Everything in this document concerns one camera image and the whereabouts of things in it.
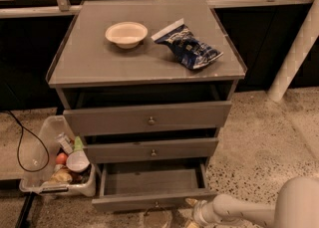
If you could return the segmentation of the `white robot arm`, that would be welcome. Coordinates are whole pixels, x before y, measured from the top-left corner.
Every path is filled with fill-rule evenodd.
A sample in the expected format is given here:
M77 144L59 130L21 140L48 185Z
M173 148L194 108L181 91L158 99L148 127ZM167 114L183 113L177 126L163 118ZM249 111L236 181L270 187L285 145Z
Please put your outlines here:
M187 198L192 215L185 228L210 224L239 226L242 220L262 228L319 228L319 179L295 177L281 187L276 204L241 201L227 194L212 200Z

